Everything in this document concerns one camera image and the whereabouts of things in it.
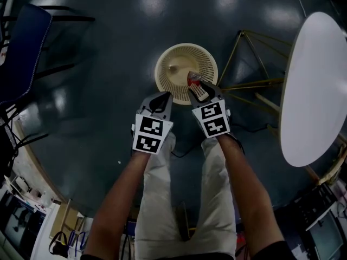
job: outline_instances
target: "table leg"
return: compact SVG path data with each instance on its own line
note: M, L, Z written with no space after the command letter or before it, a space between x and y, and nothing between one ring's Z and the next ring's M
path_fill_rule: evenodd
M273 134L275 137L278 137L278 129L273 128L270 124L268 124L266 127L271 134Z
M274 78L268 80L254 81L250 83L235 84L230 87L222 88L222 90L235 90L235 89L245 89L245 88L261 88L261 87L271 87L275 84L283 83L283 78Z
M318 185L323 184L324 182L330 180L340 169L341 166L343 164L343 162L345 162L347 157L347 148L345 148L344 153L339 157L339 159L337 161L334 162L334 164L332 165L332 167L329 169L328 173L326 173L318 182Z
M273 108L275 111L280 112L280 106L276 105L274 102L270 101L269 99L265 98L264 96L260 95L259 93L255 93L255 96L260 101L264 102L266 105Z

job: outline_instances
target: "table top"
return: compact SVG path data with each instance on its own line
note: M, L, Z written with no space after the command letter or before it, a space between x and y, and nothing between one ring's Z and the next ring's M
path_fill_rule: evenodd
M306 166L327 151L347 114L347 42L338 24L315 12L292 48L283 86L280 143L286 161Z

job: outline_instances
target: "beige laundry basket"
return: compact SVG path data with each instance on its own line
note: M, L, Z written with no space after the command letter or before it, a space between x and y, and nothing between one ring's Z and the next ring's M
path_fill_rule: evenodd
M218 68L212 55L201 46L181 43L170 47L160 56L155 69L158 89L171 92L174 103L190 105L187 84L189 71L201 74L203 81L217 84ZM208 94L201 87L194 84L191 87L200 100L207 98Z

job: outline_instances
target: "dark gray floor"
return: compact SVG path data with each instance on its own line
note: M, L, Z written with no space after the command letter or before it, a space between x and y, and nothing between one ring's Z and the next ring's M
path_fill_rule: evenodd
M302 0L307 14L324 11L336 20L329 0ZM298 0L19 0L37 5L67 5L96 18L94 23L54 23L40 59L40 70L76 62L63 73L36 81L35 103L21 114L26 133L49 132L32 144L38 159L61 193L92 216L130 158L131 123L142 100L157 90L153 70L168 47L190 42L205 47L215 58L219 73L241 29L254 30L293 42L302 24ZM286 61L257 46L271 77L283 76ZM242 42L222 86L261 80L259 66ZM252 93L239 93L253 99ZM265 95L278 101L279 90ZM253 106L228 98L234 122L251 129L277 120ZM184 153L199 141L201 132L191 108L172 111L176 152ZM266 186L273 205L287 204L311 184L302 168L290 167L278 140L267 130L233 131L246 156ZM330 166L336 148L313 163L318 174ZM200 205L203 154L200 147L182 159L172 157L173 203L185 201L192 220ZM141 190L136 202L139 203Z

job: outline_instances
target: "black cable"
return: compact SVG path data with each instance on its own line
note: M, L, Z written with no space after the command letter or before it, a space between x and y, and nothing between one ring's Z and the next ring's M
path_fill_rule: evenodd
M125 238L124 238L124 242L123 242L123 247L121 249L121 256L120 256L120 260L123 260L123 256L124 256L124 250L125 250L125 245L126 245L126 241L128 240L128 219L126 219L126 225L125 225Z
M258 131L265 130L265 129L267 129L267 125L265 125L265 127L261 127L261 128L258 128L258 129L248 129L246 126L238 124L238 123L233 123L232 124L232 126L241 127L243 130L245 130L245 131L247 131L249 133L256 133Z
M201 142L197 143L197 144L194 144L190 149L188 149L183 155L181 156L178 156L176 154L174 154L174 152L171 151L171 154L173 156L176 156L177 158L183 158L184 156L186 156L189 152L191 152L195 147L197 147L199 144L201 144Z
M20 138L17 137L17 135L15 133L13 133L13 136L15 136L15 138L18 140L18 141L21 141Z
M243 126L241 124L238 124L238 123L233 123L232 126L238 126L238 127L241 127L243 130L249 132L249 133L256 133L258 131L261 131L261 130L265 130L267 129L267 125L265 127L261 127L259 129L248 129L246 126ZM178 156L177 154L175 154L174 152L171 152L171 154L177 158L183 158L184 156L186 156L189 152L191 152L195 147L197 147L198 145L200 145L201 142L198 142L197 144L194 144L191 148L189 148L185 153L183 153L181 156Z
M236 251L236 253L235 253L235 258L236 258L237 256L240 255L240 253L242 252L242 250L243 250L245 247L246 247L246 245L243 245L242 247L240 247L240 248Z
M128 235L128 244L129 244L129 246L128 246L128 249L129 249L129 253L128 253L128 260L131 260L131 248L130 248L130 239L129 239L129 235Z
M245 254L243 255L243 259L244 260L247 260L248 258L248 245L246 244L246 247L245 247Z

